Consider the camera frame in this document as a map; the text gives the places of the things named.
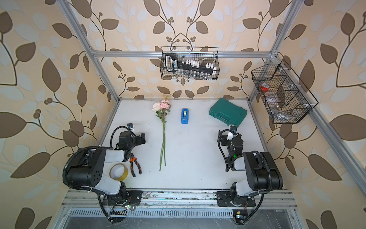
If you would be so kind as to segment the green plastic tool case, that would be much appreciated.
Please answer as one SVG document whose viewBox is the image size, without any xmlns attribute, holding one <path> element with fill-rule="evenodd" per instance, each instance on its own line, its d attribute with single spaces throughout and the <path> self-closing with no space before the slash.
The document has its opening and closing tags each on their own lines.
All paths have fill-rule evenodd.
<svg viewBox="0 0 366 229">
<path fill-rule="evenodd" d="M 209 115 L 228 126 L 240 126 L 247 116 L 247 110 L 230 101 L 220 98 L 209 110 Z"/>
</svg>

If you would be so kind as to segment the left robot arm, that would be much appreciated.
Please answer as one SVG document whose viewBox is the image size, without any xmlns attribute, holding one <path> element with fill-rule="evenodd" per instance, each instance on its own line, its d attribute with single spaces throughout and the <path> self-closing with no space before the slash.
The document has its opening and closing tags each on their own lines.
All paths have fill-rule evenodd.
<svg viewBox="0 0 366 229">
<path fill-rule="evenodd" d="M 110 206 L 139 205 L 142 191 L 128 191 L 125 180 L 142 174 L 132 150 L 146 143 L 145 133 L 133 132 L 133 125 L 117 127 L 116 144 L 109 147 L 85 147 L 72 154 L 63 169 L 63 183 L 71 189 L 97 194 L 101 203 Z"/>
</svg>

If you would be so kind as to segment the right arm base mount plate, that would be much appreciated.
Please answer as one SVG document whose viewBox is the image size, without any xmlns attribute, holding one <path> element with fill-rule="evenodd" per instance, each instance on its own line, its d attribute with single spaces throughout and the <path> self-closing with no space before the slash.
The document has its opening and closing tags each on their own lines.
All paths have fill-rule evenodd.
<svg viewBox="0 0 366 229">
<path fill-rule="evenodd" d="M 241 197 L 232 194 L 230 191 L 218 191 L 215 194 L 215 199 L 219 207 L 255 207 L 254 199 L 248 197 Z"/>
</svg>

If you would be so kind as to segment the yellow tape roll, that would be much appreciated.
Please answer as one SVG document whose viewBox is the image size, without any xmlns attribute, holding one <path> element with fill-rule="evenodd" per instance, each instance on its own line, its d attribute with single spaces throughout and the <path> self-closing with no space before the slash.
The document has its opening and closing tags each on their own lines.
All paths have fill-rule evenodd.
<svg viewBox="0 0 366 229">
<path fill-rule="evenodd" d="M 110 172 L 109 176 L 117 181 L 124 181 L 128 176 L 128 169 L 124 164 L 116 164 L 114 165 Z"/>
</svg>

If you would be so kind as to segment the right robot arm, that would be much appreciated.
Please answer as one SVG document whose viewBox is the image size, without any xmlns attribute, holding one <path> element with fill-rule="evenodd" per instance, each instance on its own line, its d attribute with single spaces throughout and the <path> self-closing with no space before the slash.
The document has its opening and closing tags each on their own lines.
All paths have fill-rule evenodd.
<svg viewBox="0 0 366 229">
<path fill-rule="evenodd" d="M 218 132 L 218 148 L 224 158 L 225 172 L 244 171 L 246 176 L 234 182 L 228 191 L 215 195 L 219 207 L 255 206 L 254 197 L 283 188 L 283 178 L 269 152 L 245 152 L 242 135 L 236 127 Z"/>
</svg>

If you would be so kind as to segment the black socket set holder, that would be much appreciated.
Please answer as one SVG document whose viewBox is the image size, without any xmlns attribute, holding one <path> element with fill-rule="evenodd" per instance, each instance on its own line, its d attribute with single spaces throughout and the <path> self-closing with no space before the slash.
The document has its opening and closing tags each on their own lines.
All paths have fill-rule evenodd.
<svg viewBox="0 0 366 229">
<path fill-rule="evenodd" d="M 219 66 L 215 57 L 199 57 L 193 53 L 168 52 L 162 55 L 164 70 L 174 74 L 199 73 L 217 75 Z"/>
</svg>

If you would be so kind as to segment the pink flower bouquet green stems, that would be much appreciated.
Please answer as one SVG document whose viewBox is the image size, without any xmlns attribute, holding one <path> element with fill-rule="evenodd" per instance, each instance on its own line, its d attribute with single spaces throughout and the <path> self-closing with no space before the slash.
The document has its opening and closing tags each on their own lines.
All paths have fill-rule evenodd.
<svg viewBox="0 0 366 229">
<path fill-rule="evenodd" d="M 163 126 L 163 141 L 161 146 L 161 153 L 160 153 L 160 163 L 159 163 L 159 171 L 161 171 L 162 166 L 166 166 L 166 156 L 165 156 L 165 149 L 166 149 L 166 136 L 165 136 L 165 124 L 166 124 L 166 116 L 170 113 L 171 102 L 169 101 L 168 97 L 166 96 L 161 102 L 155 103 L 153 105 L 153 111 L 155 112 L 155 116 L 159 118 L 162 122 Z"/>
</svg>

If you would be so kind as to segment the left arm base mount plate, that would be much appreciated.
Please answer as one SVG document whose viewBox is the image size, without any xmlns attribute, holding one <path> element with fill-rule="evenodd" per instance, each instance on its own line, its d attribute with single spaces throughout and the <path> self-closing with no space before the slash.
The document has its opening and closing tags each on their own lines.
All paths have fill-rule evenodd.
<svg viewBox="0 0 366 229">
<path fill-rule="evenodd" d="M 127 190 L 124 194 L 106 195 L 104 201 L 108 206 L 114 205 L 133 205 L 138 206 L 142 200 L 142 190 Z"/>
</svg>

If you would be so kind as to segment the blue tape dispenser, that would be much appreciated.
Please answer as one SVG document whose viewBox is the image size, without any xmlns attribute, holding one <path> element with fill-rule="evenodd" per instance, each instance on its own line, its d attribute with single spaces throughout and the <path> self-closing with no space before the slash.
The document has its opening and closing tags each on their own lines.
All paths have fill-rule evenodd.
<svg viewBox="0 0 366 229">
<path fill-rule="evenodd" d="M 189 110 L 187 108 L 183 108 L 181 113 L 181 124 L 188 124 L 188 121 L 189 121 Z"/>
</svg>

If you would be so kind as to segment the red small object in basket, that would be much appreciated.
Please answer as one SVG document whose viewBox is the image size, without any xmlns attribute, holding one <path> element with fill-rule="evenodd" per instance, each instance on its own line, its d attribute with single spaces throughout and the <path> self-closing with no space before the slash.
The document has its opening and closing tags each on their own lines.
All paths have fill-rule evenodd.
<svg viewBox="0 0 366 229">
<path fill-rule="evenodd" d="M 261 89 L 262 92 L 267 92 L 270 89 L 270 85 L 267 84 L 267 83 L 262 83 L 261 86 L 260 86 L 260 89 Z"/>
</svg>

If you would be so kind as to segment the clear plastic bag in basket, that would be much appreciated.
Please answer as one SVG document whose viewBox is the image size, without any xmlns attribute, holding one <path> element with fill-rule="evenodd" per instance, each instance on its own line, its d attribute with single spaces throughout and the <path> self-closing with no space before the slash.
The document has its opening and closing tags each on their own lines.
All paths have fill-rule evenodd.
<svg viewBox="0 0 366 229">
<path fill-rule="evenodd" d="M 288 114 L 283 111 L 285 102 L 277 94 L 265 97 L 265 105 L 273 119 L 286 119 Z"/>
</svg>

